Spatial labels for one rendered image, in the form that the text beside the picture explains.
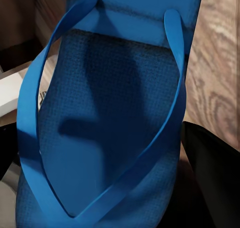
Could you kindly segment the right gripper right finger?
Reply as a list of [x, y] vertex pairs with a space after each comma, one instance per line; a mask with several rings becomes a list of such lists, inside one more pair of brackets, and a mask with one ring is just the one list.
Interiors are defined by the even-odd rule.
[[183, 121], [180, 139], [216, 228], [240, 228], [240, 152]]

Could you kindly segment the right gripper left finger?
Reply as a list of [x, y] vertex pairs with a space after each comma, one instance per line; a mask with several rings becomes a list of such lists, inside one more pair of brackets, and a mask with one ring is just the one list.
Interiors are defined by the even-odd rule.
[[0, 127], [0, 181], [18, 154], [17, 123]]

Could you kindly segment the sandal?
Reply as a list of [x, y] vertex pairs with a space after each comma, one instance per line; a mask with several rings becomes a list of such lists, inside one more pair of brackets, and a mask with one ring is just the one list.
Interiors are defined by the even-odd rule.
[[157, 228], [177, 178], [200, 4], [66, 0], [19, 91], [16, 228]]

